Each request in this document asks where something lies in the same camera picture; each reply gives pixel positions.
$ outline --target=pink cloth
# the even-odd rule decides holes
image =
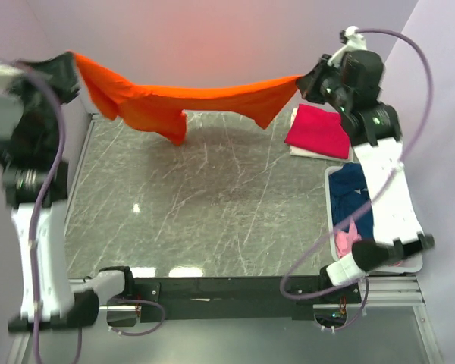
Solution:
[[[349,158],[350,140],[340,125],[340,115],[310,105],[298,105],[285,143],[327,157]]]
[[[357,227],[354,220],[350,221],[349,232],[338,231],[335,234],[335,247],[337,248],[337,256],[342,258],[350,253],[352,244],[357,240],[361,240],[361,236],[357,233]]]

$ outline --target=purple cable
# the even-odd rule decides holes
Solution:
[[[118,330],[117,328],[111,328],[114,332],[117,332],[117,333],[119,333],[122,336],[143,336],[143,335],[151,334],[152,332],[154,332],[157,329],[159,329],[160,326],[162,326],[162,324],[165,321],[165,318],[166,318],[166,315],[167,315],[165,313],[165,309],[163,308],[162,305],[158,304],[157,302],[143,301],[143,300],[125,300],[125,299],[121,299],[121,298],[117,298],[117,299],[115,299],[115,301],[117,301],[119,303],[135,303],[135,304],[139,304],[139,305],[154,306],[154,307],[156,307],[157,309],[159,309],[162,312],[162,318],[160,319],[160,322],[157,325],[155,325],[153,328],[150,328],[149,330],[146,330],[146,331],[127,332],[127,331]]]
[[[402,39],[404,42],[408,43],[411,47],[413,47],[413,49],[416,51],[416,53],[418,54],[419,58],[421,59],[423,67],[425,69],[426,81],[427,81],[427,84],[428,84],[428,94],[427,94],[427,98],[426,98],[425,109],[424,109],[421,121],[419,122],[419,126],[416,128],[416,132],[415,132],[413,138],[411,138],[409,140],[409,142],[404,146],[403,151],[401,152],[401,156],[397,160],[397,162],[404,162],[406,157],[413,150],[413,147],[415,146],[415,144],[418,141],[418,139],[420,138],[420,136],[421,136],[426,124],[428,123],[428,116],[430,114],[431,105],[433,103],[433,89],[434,89],[433,76],[431,74],[431,69],[430,69],[430,65],[428,63],[428,59],[426,58],[425,53],[420,49],[420,47],[415,42],[413,42],[407,36],[404,36],[403,34],[395,32],[393,30],[368,28],[368,29],[358,29],[358,30],[356,30],[356,33],[380,33],[380,34],[387,34],[387,35],[390,35],[390,36],[395,36],[395,37],[397,37],[399,39]],[[281,294],[284,297],[286,297],[286,298],[288,298],[290,300],[310,300],[310,299],[313,299],[313,298],[316,298],[316,297],[323,296],[323,295],[325,295],[327,293],[334,292],[336,290],[340,290],[340,289],[342,289],[344,287],[348,287],[348,286],[350,286],[350,285],[352,285],[352,284],[357,282],[357,281],[353,281],[353,282],[350,282],[350,283],[347,283],[347,284],[343,284],[341,286],[330,287],[330,288],[327,288],[325,290],[320,290],[319,292],[306,293],[306,294],[292,294],[292,293],[288,293],[286,291],[286,289],[285,289],[285,286],[287,285],[287,282],[288,282],[288,279],[290,279],[290,276],[307,260],[307,258],[309,256],[311,256],[321,246],[322,243],[324,243],[325,241],[328,241],[330,236],[332,236],[335,231],[340,231],[340,230],[343,230],[343,229],[349,227],[351,220],[354,220],[354,221],[358,220],[365,213],[367,213],[367,211],[370,210],[371,204],[372,203],[376,203],[381,198],[382,194],[390,186],[390,184],[393,181],[396,173],[397,173],[396,169],[393,169],[391,171],[391,173],[389,174],[388,179],[384,183],[383,187],[376,194],[374,199],[372,199],[372,202],[371,201],[366,202],[364,205],[359,207],[352,215],[348,216],[343,221],[341,221],[339,224],[335,225],[332,228],[332,230],[330,230],[328,233],[326,233],[325,235],[323,235],[320,238],[318,238],[315,241],[315,243],[313,244],[313,246],[310,249],[308,249],[302,255],[302,257],[299,258],[295,262],[295,264],[293,264],[293,266],[288,270],[288,272],[281,279],[281,282],[280,282],[280,292],[281,292]],[[362,303],[363,304],[361,305],[361,309],[360,309],[361,311],[364,309],[364,305],[366,304],[366,302],[363,301]]]

